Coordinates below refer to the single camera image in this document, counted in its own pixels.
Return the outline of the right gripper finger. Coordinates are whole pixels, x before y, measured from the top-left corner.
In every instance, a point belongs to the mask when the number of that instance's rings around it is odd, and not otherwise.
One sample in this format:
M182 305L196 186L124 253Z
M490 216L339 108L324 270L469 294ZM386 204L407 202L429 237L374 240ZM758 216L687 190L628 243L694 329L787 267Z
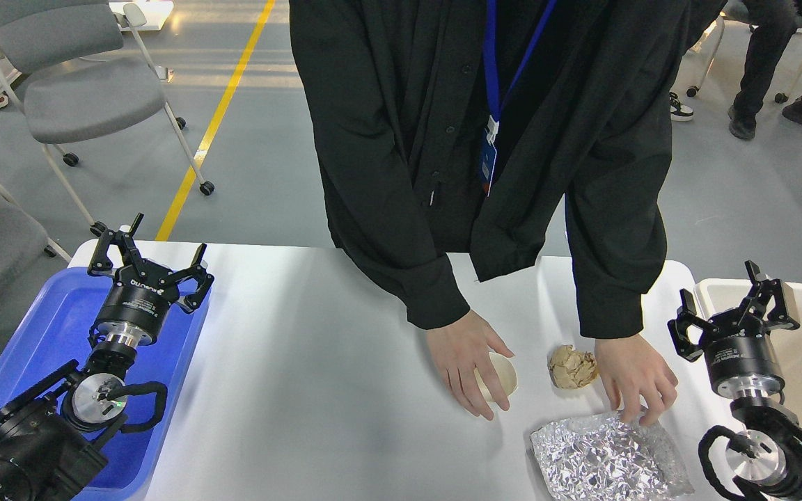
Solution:
M737 327L744 332L798 330L798 306L792 286L764 275L754 261L745 261L751 288L737 308Z
M708 342L700 340L698 344L693 343L688 329L697 327L702 334L709 335L710 340L715 340L721 332L718 326L698 316L693 293L687 289L680 289L679 297L681 305L677 310L677 317L669 320L666 325L677 355L693 363L704 353Z

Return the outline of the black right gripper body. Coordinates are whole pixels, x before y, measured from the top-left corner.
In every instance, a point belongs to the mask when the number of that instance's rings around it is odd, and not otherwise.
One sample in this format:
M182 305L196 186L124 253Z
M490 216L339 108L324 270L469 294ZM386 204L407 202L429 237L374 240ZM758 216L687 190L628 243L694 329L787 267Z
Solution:
M784 389L766 322L751 313L718 313L701 336L711 389L720 397L770 396Z

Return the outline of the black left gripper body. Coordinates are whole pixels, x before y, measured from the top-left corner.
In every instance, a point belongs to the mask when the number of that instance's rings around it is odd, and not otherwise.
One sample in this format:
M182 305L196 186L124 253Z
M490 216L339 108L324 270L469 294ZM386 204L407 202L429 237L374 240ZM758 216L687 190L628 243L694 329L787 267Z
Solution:
M156 262L144 262L141 270L125 265L115 272L113 286L91 328L96 345L109 334L132 334L137 345L158 340L169 308L178 300L176 283L161 283L170 269Z

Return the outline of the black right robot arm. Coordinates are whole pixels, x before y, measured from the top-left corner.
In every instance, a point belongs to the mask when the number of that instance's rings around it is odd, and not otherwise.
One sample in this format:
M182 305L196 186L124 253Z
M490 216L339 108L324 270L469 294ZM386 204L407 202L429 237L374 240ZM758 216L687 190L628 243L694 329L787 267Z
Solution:
M786 381L771 343L776 329L800 327L792 288L745 263L748 293L735 308L700 317L693 295L681 289L681 307L668 330L681 358L703 358L711 389L731 402L745 426L716 425L699 442L707 482L728 500L802 500L802 428L782 400Z

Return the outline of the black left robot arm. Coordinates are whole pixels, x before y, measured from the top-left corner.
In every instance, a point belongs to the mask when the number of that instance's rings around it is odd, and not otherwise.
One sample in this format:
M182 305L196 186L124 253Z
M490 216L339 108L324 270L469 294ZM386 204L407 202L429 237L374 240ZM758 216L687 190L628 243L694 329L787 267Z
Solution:
M201 244L185 269L92 226L86 271L45 283L0 359L0 500L112 500L149 477L207 310Z

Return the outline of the person's left hand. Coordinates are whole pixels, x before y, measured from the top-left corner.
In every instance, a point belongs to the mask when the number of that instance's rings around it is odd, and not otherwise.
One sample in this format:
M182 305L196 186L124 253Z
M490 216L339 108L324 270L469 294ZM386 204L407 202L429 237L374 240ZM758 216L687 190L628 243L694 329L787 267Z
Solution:
M677 400L678 378L662 355L640 334L595 340L599 378L620 419L650 426Z

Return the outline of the person's right hand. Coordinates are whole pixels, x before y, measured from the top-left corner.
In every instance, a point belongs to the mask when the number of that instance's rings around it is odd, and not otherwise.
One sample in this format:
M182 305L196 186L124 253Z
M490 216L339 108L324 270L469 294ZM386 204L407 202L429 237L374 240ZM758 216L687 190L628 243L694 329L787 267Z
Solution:
M510 408L508 393L489 355L496 352L512 358L514 353L477 312L470 310L448 326L427 330L425 340L440 380L460 406L477 418L494 419L478 386L478 373L500 409Z

